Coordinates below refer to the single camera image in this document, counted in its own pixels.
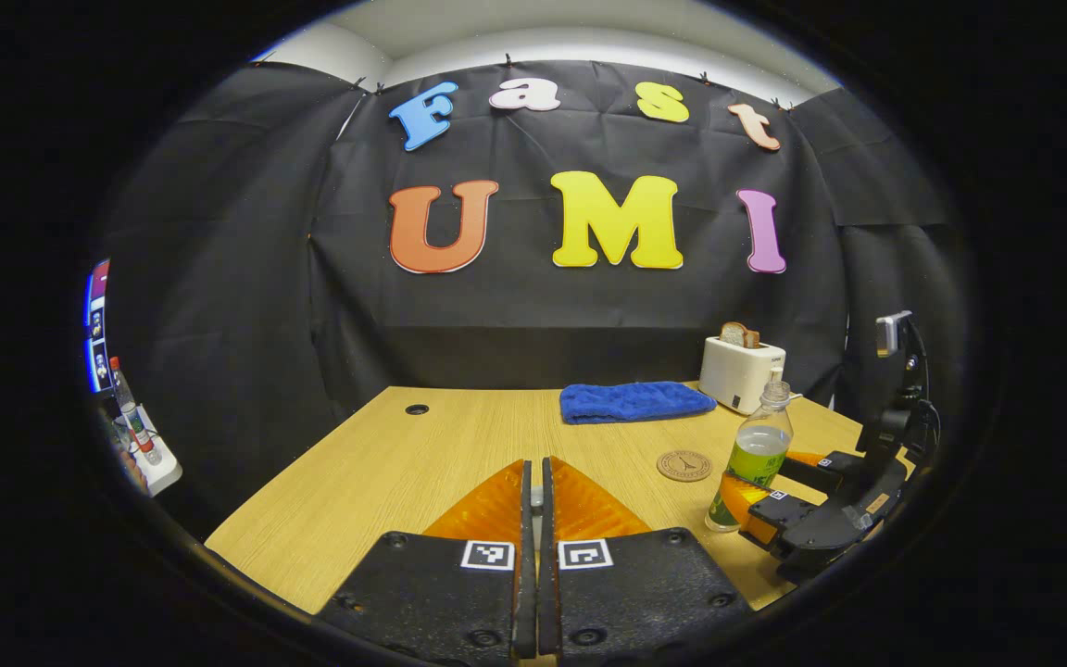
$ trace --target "plastic bottle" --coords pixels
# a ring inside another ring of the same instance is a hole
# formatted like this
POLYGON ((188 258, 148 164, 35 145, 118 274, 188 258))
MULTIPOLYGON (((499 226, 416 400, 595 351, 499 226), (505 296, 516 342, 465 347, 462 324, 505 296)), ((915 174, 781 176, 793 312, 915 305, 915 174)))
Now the plastic bottle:
POLYGON ((148 463, 159 465, 162 455, 157 450, 156 443, 150 439, 147 427, 143 424, 143 418, 139 416, 139 403, 134 401, 134 394, 130 393, 130 385, 126 383, 126 376, 123 376, 122 364, 117 358, 109 358, 110 370, 114 371, 114 397, 117 398, 118 410, 123 411, 127 424, 130 424, 130 438, 139 445, 139 451, 147 457, 148 463))
MULTIPOLYGON (((771 485, 784 452, 793 443, 793 425, 789 420, 789 383, 780 381, 779 371, 774 371, 774 380, 765 384, 760 407, 747 417, 735 433, 732 457, 727 462, 728 473, 737 474, 754 485, 771 485)), ((715 499, 706 511, 706 527, 719 533, 737 530, 738 521, 723 506, 722 495, 715 491, 715 499)))

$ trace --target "table surface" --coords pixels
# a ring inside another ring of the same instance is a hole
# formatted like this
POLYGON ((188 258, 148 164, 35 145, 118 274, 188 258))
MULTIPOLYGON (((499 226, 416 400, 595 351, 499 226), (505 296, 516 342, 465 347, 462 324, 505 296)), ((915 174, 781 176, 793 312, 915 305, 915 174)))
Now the table surface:
MULTIPOLYGON (((205 542, 252 579, 318 613, 382 533, 420 533, 467 491, 513 460, 558 456, 608 490, 652 529, 689 528, 738 590, 763 607, 793 585, 778 561, 703 514, 719 486, 740 414, 570 426, 559 390, 389 387, 242 504, 205 542), (423 403, 423 415, 405 407, 423 403), (673 481, 656 471, 670 450, 702 452, 712 474, 673 481)), ((793 451, 851 452, 859 424, 803 397, 789 406, 793 451)), ((825 494, 776 477, 774 487, 822 503, 825 494)))

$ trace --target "yellow letter m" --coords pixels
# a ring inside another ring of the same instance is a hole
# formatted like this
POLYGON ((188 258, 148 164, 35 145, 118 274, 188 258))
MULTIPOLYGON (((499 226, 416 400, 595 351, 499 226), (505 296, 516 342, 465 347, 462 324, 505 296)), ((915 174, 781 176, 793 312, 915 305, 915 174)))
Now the yellow letter m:
POLYGON ((594 266, 599 253, 592 250, 587 229, 604 249, 611 265, 618 265, 636 237, 632 264, 641 269, 679 269, 682 253, 673 241, 673 194, 678 185, 660 176, 636 179, 623 206, 595 174, 564 171, 554 174, 551 186, 562 191, 562 247, 555 250, 557 266, 594 266))

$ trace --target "white ceiling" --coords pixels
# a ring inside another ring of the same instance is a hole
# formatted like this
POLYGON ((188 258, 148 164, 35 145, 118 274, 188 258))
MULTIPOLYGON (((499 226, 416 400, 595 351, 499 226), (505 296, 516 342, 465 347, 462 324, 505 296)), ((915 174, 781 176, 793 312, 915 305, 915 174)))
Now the white ceiling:
POLYGON ((813 93, 839 86, 821 67, 699 0, 368 0, 327 18, 398 60, 440 44, 531 27, 606 27, 736 57, 813 93))

